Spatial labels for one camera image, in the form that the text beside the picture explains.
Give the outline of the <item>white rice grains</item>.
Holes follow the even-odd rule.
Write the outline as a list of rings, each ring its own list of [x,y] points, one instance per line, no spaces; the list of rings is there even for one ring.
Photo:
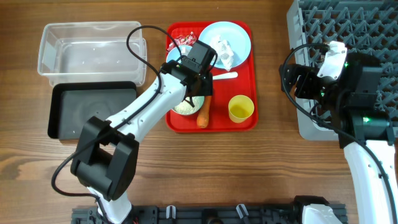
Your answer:
[[[200,108],[203,105],[205,97],[204,96],[195,96],[193,102],[195,103],[195,107],[194,108],[198,108],[198,111],[200,110]],[[185,100],[183,100],[180,104],[178,104],[177,106],[178,108],[192,108]]]

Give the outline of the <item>mint green bowl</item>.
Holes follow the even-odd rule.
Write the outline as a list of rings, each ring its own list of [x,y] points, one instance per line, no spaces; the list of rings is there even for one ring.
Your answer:
[[[173,112],[182,115],[182,116],[189,116],[195,114],[198,111],[198,108],[178,108],[174,107],[172,109]]]

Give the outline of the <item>red candy wrapper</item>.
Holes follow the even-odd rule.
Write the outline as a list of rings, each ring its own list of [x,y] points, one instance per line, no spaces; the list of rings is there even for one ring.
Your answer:
[[[193,46],[194,43],[198,40],[197,36],[194,34],[194,32],[189,33],[188,35],[179,35],[177,38],[172,40],[169,43],[169,46],[167,47],[167,51],[170,52],[172,49],[174,49],[176,46],[181,46],[181,45],[188,45],[188,46]]]

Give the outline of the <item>white tissue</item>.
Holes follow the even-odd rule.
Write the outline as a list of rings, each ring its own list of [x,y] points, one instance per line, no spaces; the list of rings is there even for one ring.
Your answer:
[[[226,71],[230,71],[233,67],[234,53],[227,40],[222,40],[220,35],[211,38],[210,46],[216,50],[217,59],[216,63],[221,63]]]

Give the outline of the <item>yellow plastic cup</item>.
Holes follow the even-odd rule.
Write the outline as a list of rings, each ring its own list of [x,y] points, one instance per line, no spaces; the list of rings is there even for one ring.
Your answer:
[[[229,118],[234,123],[242,123],[254,113],[254,103],[246,95],[236,95],[228,103]]]

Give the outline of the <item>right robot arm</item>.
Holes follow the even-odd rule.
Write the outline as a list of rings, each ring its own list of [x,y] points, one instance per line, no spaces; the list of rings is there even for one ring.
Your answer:
[[[374,56],[332,49],[321,68],[287,61],[279,67],[281,89],[290,102],[338,135],[361,223],[397,223],[393,122],[374,107],[381,73]]]

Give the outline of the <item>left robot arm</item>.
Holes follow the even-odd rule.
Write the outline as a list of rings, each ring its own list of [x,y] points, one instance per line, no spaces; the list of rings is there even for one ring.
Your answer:
[[[180,61],[164,63],[153,84],[129,106],[106,120],[94,116],[85,123],[70,171],[96,199],[104,221],[131,219],[126,190],[136,172],[140,142],[186,98],[212,94],[210,70],[216,58],[216,51],[198,40]]]

